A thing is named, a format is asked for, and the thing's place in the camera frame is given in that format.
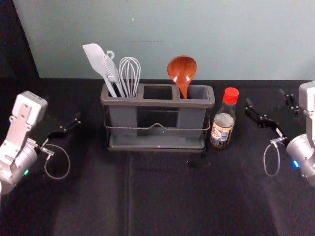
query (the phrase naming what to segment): cable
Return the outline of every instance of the cable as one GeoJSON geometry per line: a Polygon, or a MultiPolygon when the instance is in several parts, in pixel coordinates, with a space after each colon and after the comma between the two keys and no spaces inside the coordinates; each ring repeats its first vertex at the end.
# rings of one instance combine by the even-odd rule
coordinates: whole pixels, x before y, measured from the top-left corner
{"type": "Polygon", "coordinates": [[[70,172],[70,166],[71,166],[71,162],[70,162],[70,158],[69,158],[68,153],[67,153],[62,147],[60,147],[60,146],[58,146],[58,145],[55,145],[55,144],[46,144],[46,146],[52,146],[52,147],[60,148],[61,151],[63,151],[63,152],[65,153],[65,155],[67,156],[67,160],[68,160],[68,163],[69,163],[68,170],[67,170],[67,172],[66,172],[63,176],[61,176],[61,177],[52,176],[52,175],[49,174],[48,171],[47,171],[47,163],[48,163],[48,161],[49,161],[49,159],[50,159],[50,157],[51,157],[51,156],[49,155],[49,156],[47,157],[46,162],[45,162],[45,165],[44,165],[44,170],[45,170],[46,175],[47,175],[48,177],[50,177],[50,178],[52,178],[52,179],[56,179],[56,180],[61,180],[61,179],[66,178],[66,177],[68,176],[69,172],[70,172]]]}
{"type": "Polygon", "coordinates": [[[49,138],[47,138],[47,139],[43,142],[43,144],[42,144],[41,146],[42,146],[42,147],[45,146],[48,141],[49,141],[49,138]]]}
{"type": "Polygon", "coordinates": [[[280,152],[279,152],[279,149],[278,149],[278,146],[274,145],[276,150],[277,150],[277,153],[278,153],[278,167],[277,167],[277,171],[274,173],[274,174],[270,174],[268,173],[267,171],[267,168],[266,168],[266,153],[267,153],[267,150],[270,148],[271,144],[269,144],[266,149],[265,149],[265,152],[264,152],[264,170],[265,170],[265,173],[267,176],[270,176],[270,177],[274,177],[278,174],[279,170],[280,170],[280,164],[281,164],[281,160],[280,160],[280,152]]]}

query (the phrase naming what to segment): blue led light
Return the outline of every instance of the blue led light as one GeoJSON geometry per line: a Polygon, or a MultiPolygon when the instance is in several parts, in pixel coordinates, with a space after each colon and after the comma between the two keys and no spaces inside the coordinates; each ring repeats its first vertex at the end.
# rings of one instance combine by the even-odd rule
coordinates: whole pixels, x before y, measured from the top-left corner
{"type": "Polygon", "coordinates": [[[296,168],[300,168],[300,164],[296,160],[293,160],[293,164],[296,168]]]}

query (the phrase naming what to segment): white spatula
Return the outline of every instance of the white spatula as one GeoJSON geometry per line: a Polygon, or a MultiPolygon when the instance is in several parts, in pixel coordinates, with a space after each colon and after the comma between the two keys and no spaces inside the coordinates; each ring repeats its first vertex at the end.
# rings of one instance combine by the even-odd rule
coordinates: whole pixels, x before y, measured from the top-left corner
{"type": "Polygon", "coordinates": [[[112,95],[112,97],[117,97],[114,88],[107,77],[106,67],[103,65],[103,60],[105,56],[107,56],[103,49],[95,43],[86,44],[82,47],[89,59],[92,68],[103,77],[109,93],[112,95]]]}

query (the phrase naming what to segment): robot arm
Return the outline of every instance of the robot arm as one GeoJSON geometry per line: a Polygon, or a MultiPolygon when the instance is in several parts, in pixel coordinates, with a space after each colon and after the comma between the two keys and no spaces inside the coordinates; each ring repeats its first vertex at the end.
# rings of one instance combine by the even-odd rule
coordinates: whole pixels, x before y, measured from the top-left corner
{"type": "Polygon", "coordinates": [[[29,135],[46,108],[47,101],[29,91],[17,96],[9,118],[11,125],[0,146],[0,195],[9,193],[36,161],[38,145],[29,135]]]}
{"type": "Polygon", "coordinates": [[[245,114],[260,127],[271,127],[279,138],[271,140],[283,143],[287,153],[302,176],[315,187],[315,81],[302,84],[299,88],[299,107],[294,104],[294,95],[284,95],[286,106],[272,108],[260,116],[249,99],[245,114]],[[306,115],[306,133],[296,120],[299,109],[306,115]]]}
{"type": "Polygon", "coordinates": [[[302,84],[299,88],[299,105],[306,115],[306,136],[315,148],[315,81],[302,84]]]}
{"type": "Polygon", "coordinates": [[[15,187],[40,151],[54,155],[44,147],[49,139],[62,138],[81,123],[78,112],[69,124],[58,124],[48,115],[44,118],[46,108],[47,101],[29,91],[17,96],[7,136],[0,146],[0,196],[15,187]]]}

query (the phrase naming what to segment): soy sauce bottle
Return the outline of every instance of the soy sauce bottle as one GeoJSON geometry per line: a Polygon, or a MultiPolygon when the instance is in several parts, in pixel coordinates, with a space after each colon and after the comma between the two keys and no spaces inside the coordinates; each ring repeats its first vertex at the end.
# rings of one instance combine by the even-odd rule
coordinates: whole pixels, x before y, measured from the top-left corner
{"type": "Polygon", "coordinates": [[[231,138],[235,124],[235,106],[239,96],[236,88],[226,88],[220,109],[215,115],[210,143],[216,149],[224,149],[231,138]]]}

